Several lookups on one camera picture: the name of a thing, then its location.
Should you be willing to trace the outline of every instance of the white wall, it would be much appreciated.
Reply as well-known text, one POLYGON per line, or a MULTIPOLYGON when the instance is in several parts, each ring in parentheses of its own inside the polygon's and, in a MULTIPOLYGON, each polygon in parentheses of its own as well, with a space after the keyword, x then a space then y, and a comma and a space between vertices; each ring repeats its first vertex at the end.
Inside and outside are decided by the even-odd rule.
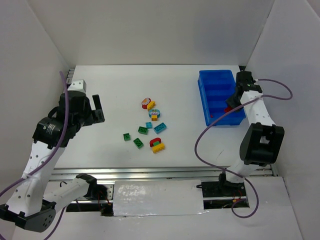
MULTIPOLYGON (((320 18, 305 0, 276 0, 248 63, 256 78, 288 84, 294 98, 266 100, 270 115, 285 128, 277 161, 302 235, 319 239, 320 208, 320 18)), ((286 90, 263 84, 268 94, 286 90)))
MULTIPOLYGON (((37 122, 58 102, 68 66, 24 0, 0 1, 0 189, 20 178, 37 122)), ((0 199, 3 204, 10 194, 0 199)), ((10 239, 15 225, 0 220, 10 239)))
POLYGON ((274 0, 28 0, 70 66, 244 65, 274 0))

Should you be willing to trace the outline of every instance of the yellow lego brick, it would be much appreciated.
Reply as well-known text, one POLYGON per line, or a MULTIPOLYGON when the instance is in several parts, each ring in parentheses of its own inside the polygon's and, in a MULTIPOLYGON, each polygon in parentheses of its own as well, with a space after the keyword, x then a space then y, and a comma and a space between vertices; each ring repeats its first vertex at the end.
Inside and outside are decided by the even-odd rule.
POLYGON ((162 142, 156 146, 152 147, 152 152, 155 154, 156 152, 159 152, 161 150, 165 149, 165 144, 162 142))
POLYGON ((152 109, 155 105, 156 105, 156 102, 155 102, 155 101, 151 101, 151 102, 149 102, 149 104, 146 106, 146 109, 148 109, 148 111, 149 111, 149 110, 152 109))

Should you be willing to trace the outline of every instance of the lego brick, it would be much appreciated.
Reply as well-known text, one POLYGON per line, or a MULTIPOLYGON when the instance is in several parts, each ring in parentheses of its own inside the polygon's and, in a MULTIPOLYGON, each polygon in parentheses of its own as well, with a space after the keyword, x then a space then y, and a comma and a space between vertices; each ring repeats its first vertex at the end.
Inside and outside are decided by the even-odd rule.
POLYGON ((161 138, 160 138, 160 137, 156 137, 156 138, 152 139, 152 140, 149 142, 151 148, 154 146, 154 143, 155 143, 155 142, 161 143, 161 138))
POLYGON ((152 126, 152 122, 146 122, 145 123, 145 127, 147 128, 147 129, 152 129, 153 128, 153 126, 152 126))
POLYGON ((141 102, 141 105, 142 105, 142 108, 143 109, 147 109, 147 106, 148 104, 151 102, 151 99, 149 97, 146 97, 142 102, 141 102))
POLYGON ((138 133, 147 135, 148 134, 148 128, 140 126, 139 129, 138 129, 138 133))
POLYGON ((151 118, 152 115, 157 115, 157 117, 160 117, 160 111, 158 109, 151 109, 149 110, 149 117, 151 118))
POLYGON ((159 145, 160 144, 160 142, 159 141, 156 141, 154 144, 153 144, 153 146, 155 147, 155 146, 157 146, 157 145, 159 145))
POLYGON ((154 131, 156 134, 161 133, 163 130, 165 130, 167 126, 164 123, 159 124, 158 126, 154 127, 154 131))
POLYGON ((125 141, 130 141, 130 140, 131 140, 130 134, 129 134, 129 133, 123 134, 123 139, 124 139, 125 141))
POLYGON ((150 109, 153 109, 153 107, 156 105, 155 101, 151 101, 147 106, 146 109, 148 109, 148 111, 150 111, 150 109))
POLYGON ((142 148, 144 146, 144 144, 142 143, 142 141, 140 141, 139 138, 136 138, 135 140, 133 140, 134 144, 136 145, 136 147, 138 149, 142 148))
POLYGON ((157 153, 157 152, 159 152, 159 151, 161 151, 163 149, 165 149, 165 144, 164 143, 160 143, 157 146, 154 146, 152 148, 152 152, 155 154, 155 153, 157 153))

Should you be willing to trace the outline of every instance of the green lego brick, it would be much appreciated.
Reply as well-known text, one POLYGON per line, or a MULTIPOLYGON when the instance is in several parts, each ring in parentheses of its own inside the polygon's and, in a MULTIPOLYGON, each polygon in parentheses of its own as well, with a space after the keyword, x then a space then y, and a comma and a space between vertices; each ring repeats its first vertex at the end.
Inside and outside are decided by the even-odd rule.
POLYGON ((140 126, 139 129, 138 129, 138 133, 147 135, 148 134, 148 128, 140 126))
POLYGON ((140 141, 139 138, 136 138, 135 140, 133 140, 134 144, 136 145, 136 147, 138 149, 142 148, 144 146, 144 144, 142 143, 142 141, 140 141))
POLYGON ((130 134, 129 134, 129 133, 123 134, 123 139, 124 139, 125 141, 130 141, 130 140, 131 140, 130 134))
POLYGON ((159 141, 156 141, 156 142, 153 143, 153 146, 155 147, 155 146, 157 146, 157 145, 159 145, 159 144, 160 144, 160 142, 159 142, 159 141))

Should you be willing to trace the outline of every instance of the teal lego brick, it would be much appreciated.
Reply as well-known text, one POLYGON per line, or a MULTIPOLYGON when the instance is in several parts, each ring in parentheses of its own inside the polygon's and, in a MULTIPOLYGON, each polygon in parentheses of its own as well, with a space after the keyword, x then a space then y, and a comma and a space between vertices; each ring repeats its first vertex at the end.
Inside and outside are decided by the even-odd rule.
POLYGON ((138 133, 147 135, 148 134, 148 128, 140 126, 139 129, 138 129, 138 133))
POLYGON ((158 126, 154 127, 154 131, 156 134, 161 133, 163 130, 165 130, 167 126, 164 123, 159 124, 158 126))
POLYGON ((142 148, 144 146, 144 144, 142 143, 142 141, 140 141, 139 138, 136 138, 135 140, 133 140, 134 144, 136 145, 136 147, 138 149, 142 148))
POLYGON ((125 141, 130 141, 130 140, 131 140, 130 134, 129 134, 129 133, 123 134, 123 139, 124 139, 125 141))
POLYGON ((147 129, 152 129, 153 128, 153 126, 152 126, 152 122, 146 122, 145 123, 145 127, 147 128, 147 129))
POLYGON ((156 142, 153 143, 153 146, 155 147, 155 146, 157 146, 157 145, 159 145, 159 144, 160 144, 160 142, 159 142, 159 141, 156 141, 156 142))

